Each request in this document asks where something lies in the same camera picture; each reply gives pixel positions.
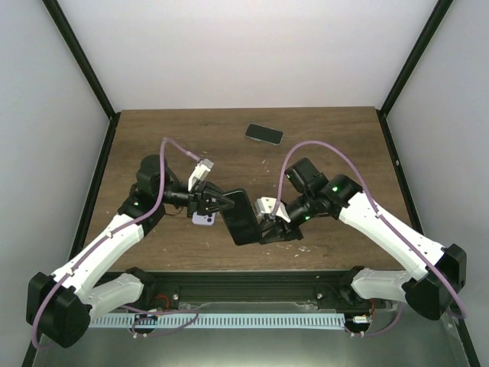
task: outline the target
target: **white rack strip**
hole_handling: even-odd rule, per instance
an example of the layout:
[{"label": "white rack strip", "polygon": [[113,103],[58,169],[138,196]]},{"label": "white rack strip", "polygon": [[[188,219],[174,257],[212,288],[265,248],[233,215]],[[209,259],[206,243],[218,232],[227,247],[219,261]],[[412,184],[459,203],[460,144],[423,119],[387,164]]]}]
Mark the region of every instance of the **white rack strip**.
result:
[{"label": "white rack strip", "polygon": [[[142,320],[137,328],[171,329],[191,321],[193,313],[165,315],[157,320]],[[91,328],[129,328],[134,313],[108,313],[91,322]],[[342,330],[342,313],[201,313],[189,329],[315,329]]]}]

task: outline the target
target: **brown wood surface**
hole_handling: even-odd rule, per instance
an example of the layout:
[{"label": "brown wood surface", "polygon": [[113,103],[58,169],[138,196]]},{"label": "brown wood surface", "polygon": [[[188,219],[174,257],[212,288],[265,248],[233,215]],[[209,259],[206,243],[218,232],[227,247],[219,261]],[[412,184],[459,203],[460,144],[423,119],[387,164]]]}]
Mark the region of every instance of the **brown wood surface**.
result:
[{"label": "brown wood surface", "polygon": [[[284,132],[274,146],[245,137],[256,122]],[[135,182],[141,159],[159,151],[170,137],[214,168],[207,177],[223,190],[243,187],[250,200],[276,196],[280,167],[297,142],[317,139],[336,146],[358,166],[377,202],[408,222],[381,127],[373,108],[207,109],[124,111],[115,134],[87,236],[91,242],[110,222]],[[319,146],[299,149],[290,163],[308,157],[327,177],[349,167]],[[181,180],[195,165],[173,146],[167,160]],[[283,198],[297,196],[286,182]],[[168,207],[167,212],[175,209]],[[346,269],[364,265],[378,269],[400,266],[386,252],[353,228],[331,218],[314,219],[302,227],[304,240],[270,245],[236,246],[218,216],[212,227],[195,226],[185,216],[165,216],[154,231],[127,251],[112,270],[138,266],[145,270],[275,270]]]}]

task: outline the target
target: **black metal frame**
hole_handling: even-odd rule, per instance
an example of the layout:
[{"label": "black metal frame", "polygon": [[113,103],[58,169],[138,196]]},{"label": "black metal frame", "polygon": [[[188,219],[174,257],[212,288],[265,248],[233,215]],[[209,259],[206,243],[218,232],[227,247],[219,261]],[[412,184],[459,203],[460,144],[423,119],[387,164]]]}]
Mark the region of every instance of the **black metal frame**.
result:
[{"label": "black metal frame", "polygon": [[[439,0],[432,11],[425,27],[423,28],[416,44],[411,50],[399,76],[396,79],[389,95],[380,110],[377,110],[379,122],[386,141],[390,158],[399,181],[401,193],[403,194],[407,212],[410,217],[412,227],[423,233],[423,228],[414,206],[413,198],[410,194],[410,189],[403,172],[402,164],[397,155],[397,150],[390,134],[390,129],[387,123],[387,116],[393,108],[401,94],[407,80],[414,71],[419,59],[423,55],[424,50],[428,46],[436,29],[442,22],[443,17],[450,8],[453,0]],[[73,243],[70,257],[72,258],[83,248],[86,239],[89,224],[92,218],[92,213],[95,208],[96,198],[99,193],[99,188],[102,182],[102,177],[107,164],[108,155],[112,146],[112,141],[115,136],[120,113],[115,113],[111,103],[108,100],[93,68],[83,52],[73,29],[70,27],[63,10],[57,0],[43,0],[47,10],[49,11],[54,23],[60,30],[66,44],[70,48],[76,62],[85,75],[89,85],[95,93],[100,105],[108,116],[110,123],[105,136],[102,151],[99,156],[99,161],[96,165],[95,173],[90,185],[89,193],[86,199],[86,204],[83,208],[82,218],[79,223],[76,237]],[[102,279],[102,282],[113,279],[119,273],[108,273]],[[280,271],[280,272],[199,272],[199,273],[151,273],[159,280],[163,281],[167,287],[171,287],[170,291],[177,292],[181,301],[211,301],[211,300],[287,300],[292,302],[311,301],[315,300],[319,307],[331,307],[332,297],[337,291],[335,286],[338,285],[345,271]],[[317,299],[317,294],[321,294],[321,300]],[[343,309],[345,305],[337,305],[338,310],[345,312],[355,311],[351,305]],[[363,310],[365,305],[357,307],[357,310]],[[460,320],[457,325],[458,334],[464,345],[468,361],[471,366],[480,366],[478,357],[475,353],[471,338],[468,334],[464,320]],[[29,345],[26,353],[23,366],[32,366],[36,356],[36,349]]]}]

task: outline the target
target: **white backdrop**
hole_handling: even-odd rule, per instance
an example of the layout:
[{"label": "white backdrop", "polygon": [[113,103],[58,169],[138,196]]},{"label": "white backdrop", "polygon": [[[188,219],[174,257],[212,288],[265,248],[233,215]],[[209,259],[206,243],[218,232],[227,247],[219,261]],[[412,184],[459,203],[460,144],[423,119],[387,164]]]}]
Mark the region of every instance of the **white backdrop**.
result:
[{"label": "white backdrop", "polygon": [[436,0],[61,0],[116,110],[381,107]]},{"label": "white backdrop", "polygon": [[19,366],[29,280],[68,259],[108,119],[41,1],[0,2],[0,365]]},{"label": "white backdrop", "polygon": [[389,117],[426,234],[468,253],[467,325],[489,365],[489,3],[454,2]]}]

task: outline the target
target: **black smartphone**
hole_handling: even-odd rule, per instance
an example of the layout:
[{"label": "black smartphone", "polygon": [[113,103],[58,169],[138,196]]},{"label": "black smartphone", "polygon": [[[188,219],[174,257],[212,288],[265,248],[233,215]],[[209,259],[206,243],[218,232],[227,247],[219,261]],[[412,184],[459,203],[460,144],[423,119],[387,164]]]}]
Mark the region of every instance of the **black smartphone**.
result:
[{"label": "black smartphone", "polygon": [[235,244],[241,246],[260,241],[260,226],[246,191],[237,189],[224,193],[223,196],[235,202],[232,209],[221,211],[221,216]]},{"label": "black smartphone", "polygon": [[264,141],[273,145],[279,145],[283,138],[283,132],[256,124],[250,124],[244,135],[253,140]]}]

